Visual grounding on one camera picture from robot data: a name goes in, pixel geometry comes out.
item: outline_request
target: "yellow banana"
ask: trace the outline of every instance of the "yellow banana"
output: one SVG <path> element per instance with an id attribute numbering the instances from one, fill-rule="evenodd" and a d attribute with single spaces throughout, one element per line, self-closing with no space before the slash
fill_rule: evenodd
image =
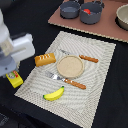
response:
<path id="1" fill-rule="evenodd" d="M 64 92 L 64 86 L 62 86 L 60 89 L 58 89 L 53 93 L 43 95 L 43 98 L 49 101 L 57 100 L 62 96 L 63 92 Z"/>

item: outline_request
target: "black table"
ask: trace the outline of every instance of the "black table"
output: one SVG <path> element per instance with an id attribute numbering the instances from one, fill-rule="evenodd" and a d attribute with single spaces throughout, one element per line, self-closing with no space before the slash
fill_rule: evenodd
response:
<path id="1" fill-rule="evenodd" d="M 115 43 L 116 48 L 101 93 L 92 128 L 128 128 L 128 44 L 48 24 L 48 19 L 62 0 L 21 0 L 4 12 L 10 35 L 28 32 L 33 35 L 36 53 L 21 62 L 20 76 L 26 80 L 35 67 L 34 57 L 43 55 L 60 31 Z M 6 78 L 0 78 L 0 104 L 27 114 L 54 128 L 79 126 L 14 96 Z"/>

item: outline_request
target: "pot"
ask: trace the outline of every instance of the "pot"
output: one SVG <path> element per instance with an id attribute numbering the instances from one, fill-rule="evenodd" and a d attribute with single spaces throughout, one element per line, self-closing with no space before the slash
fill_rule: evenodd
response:
<path id="1" fill-rule="evenodd" d="M 102 13 L 102 0 L 101 4 L 94 2 L 87 2 L 81 5 L 80 10 L 80 20 L 86 24 L 95 24 L 100 20 Z M 84 9 L 89 9 L 91 14 L 88 14 L 84 11 Z"/>
<path id="2" fill-rule="evenodd" d="M 79 16 L 80 4 L 78 0 L 64 2 L 60 5 L 60 15 L 66 19 L 73 19 Z"/>
<path id="3" fill-rule="evenodd" d="M 128 30 L 128 4 L 123 5 L 117 9 L 117 17 L 119 24 L 125 30 Z"/>

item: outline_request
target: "fork handle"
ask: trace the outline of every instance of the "fork handle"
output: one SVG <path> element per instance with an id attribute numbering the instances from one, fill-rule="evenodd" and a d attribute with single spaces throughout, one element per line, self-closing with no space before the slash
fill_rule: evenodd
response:
<path id="1" fill-rule="evenodd" d="M 74 82 L 74 81 L 69 80 L 69 79 L 65 79 L 64 82 L 65 82 L 65 83 L 68 83 L 68 84 L 71 84 L 71 85 L 73 85 L 73 86 L 76 86 L 76 87 L 78 87 L 78 88 L 81 88 L 81 89 L 86 89 L 86 86 L 85 86 L 85 85 L 80 84 L 80 83 L 77 83 L 77 82 Z"/>
<path id="2" fill-rule="evenodd" d="M 92 61 L 92 62 L 95 62 L 95 63 L 98 62 L 98 59 L 95 59 L 95 58 L 91 58 L 91 57 L 87 57 L 87 56 L 83 56 L 83 55 L 79 55 L 79 57 L 80 57 L 81 59 L 88 60 L 88 61 Z"/>

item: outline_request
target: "round plate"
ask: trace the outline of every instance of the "round plate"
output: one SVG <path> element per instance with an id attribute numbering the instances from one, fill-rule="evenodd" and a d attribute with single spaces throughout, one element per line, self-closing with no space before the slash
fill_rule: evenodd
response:
<path id="1" fill-rule="evenodd" d="M 84 63 L 79 57 L 68 55 L 58 61 L 57 70 L 65 78 L 76 78 L 83 73 Z"/>

